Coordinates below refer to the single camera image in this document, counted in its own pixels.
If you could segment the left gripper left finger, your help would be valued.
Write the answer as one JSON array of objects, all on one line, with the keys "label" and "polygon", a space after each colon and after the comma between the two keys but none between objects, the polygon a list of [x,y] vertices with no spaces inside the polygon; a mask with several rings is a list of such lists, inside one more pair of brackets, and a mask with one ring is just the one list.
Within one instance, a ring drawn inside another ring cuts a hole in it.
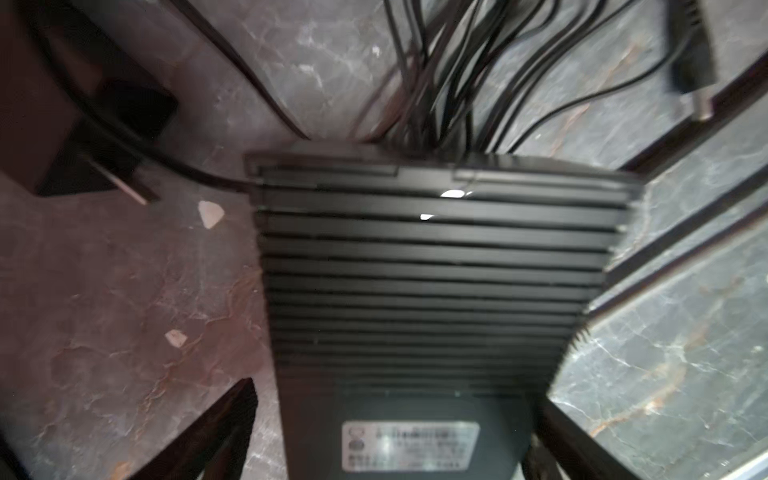
[{"label": "left gripper left finger", "polygon": [[254,382],[234,384],[134,479],[239,479],[258,408]]}]

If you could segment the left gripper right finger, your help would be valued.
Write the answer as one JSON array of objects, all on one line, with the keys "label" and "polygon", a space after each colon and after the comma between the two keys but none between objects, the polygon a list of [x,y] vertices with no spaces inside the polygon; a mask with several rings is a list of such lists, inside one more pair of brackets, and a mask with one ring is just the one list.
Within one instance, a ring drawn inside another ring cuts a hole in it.
[{"label": "left gripper right finger", "polygon": [[548,397],[540,402],[521,469],[525,479],[564,479],[561,470],[569,479],[639,479]]}]

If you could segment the black network switch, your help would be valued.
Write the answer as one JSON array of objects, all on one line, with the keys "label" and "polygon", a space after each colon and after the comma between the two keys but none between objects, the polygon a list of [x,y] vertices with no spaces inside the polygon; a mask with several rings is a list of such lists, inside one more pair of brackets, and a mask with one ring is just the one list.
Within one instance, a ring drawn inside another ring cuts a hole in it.
[{"label": "black network switch", "polygon": [[643,191],[551,158],[245,157],[292,479],[509,479]]}]

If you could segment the black power adapter with cable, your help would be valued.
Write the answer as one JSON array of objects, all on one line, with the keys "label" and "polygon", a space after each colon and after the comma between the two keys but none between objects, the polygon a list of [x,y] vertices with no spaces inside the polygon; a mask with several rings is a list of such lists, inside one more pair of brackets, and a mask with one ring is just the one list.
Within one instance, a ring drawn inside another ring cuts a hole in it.
[{"label": "black power adapter with cable", "polygon": [[545,81],[579,47],[628,13],[634,2],[611,8],[579,1],[573,15],[551,30],[563,1],[448,1],[431,19],[420,1],[405,1],[403,32],[393,4],[383,4],[400,85],[386,113],[363,142],[437,151],[514,153],[545,124],[572,110],[634,88],[662,71],[673,90],[689,95],[693,117],[713,115],[718,81],[714,43],[700,1],[666,4],[667,50],[638,75],[559,105],[515,130]]}]

